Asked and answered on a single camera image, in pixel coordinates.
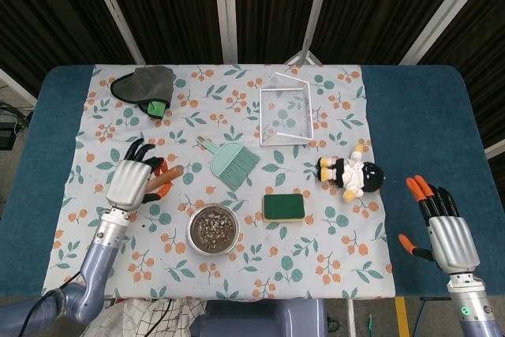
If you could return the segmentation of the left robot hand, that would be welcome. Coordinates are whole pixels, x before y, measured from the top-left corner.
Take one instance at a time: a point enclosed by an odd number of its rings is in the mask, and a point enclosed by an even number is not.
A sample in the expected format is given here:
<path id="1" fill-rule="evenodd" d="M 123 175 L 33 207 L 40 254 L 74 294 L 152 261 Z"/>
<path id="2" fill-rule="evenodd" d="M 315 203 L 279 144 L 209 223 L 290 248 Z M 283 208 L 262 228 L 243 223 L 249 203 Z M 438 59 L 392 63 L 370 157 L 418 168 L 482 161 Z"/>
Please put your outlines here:
<path id="1" fill-rule="evenodd" d="M 161 200 L 171 187 L 171 180 L 162 178 L 170 170 L 163 157 L 144 156 L 154 144 L 145 144 L 143 138 L 129 146 L 121 160 L 107 190 L 106 199 L 111 207 L 127 212 L 138 209 L 142 204 Z"/>

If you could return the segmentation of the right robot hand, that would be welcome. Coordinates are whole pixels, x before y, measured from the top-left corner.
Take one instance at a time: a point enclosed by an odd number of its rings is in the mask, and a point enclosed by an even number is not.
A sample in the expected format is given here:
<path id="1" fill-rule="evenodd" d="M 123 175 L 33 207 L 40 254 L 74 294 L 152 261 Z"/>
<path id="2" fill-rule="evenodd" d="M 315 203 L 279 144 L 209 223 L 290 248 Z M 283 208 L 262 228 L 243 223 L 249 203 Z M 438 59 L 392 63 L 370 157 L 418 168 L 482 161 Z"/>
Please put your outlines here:
<path id="1" fill-rule="evenodd" d="M 406 185 L 425 221 L 431 248 L 422 249 L 400 234 L 398 239 L 404 250 L 412 256 L 435 262 L 448 275 L 474 271 L 480 265 L 480 258 L 453 196 L 445 188 L 427 183 L 420 175 L 407 178 Z"/>

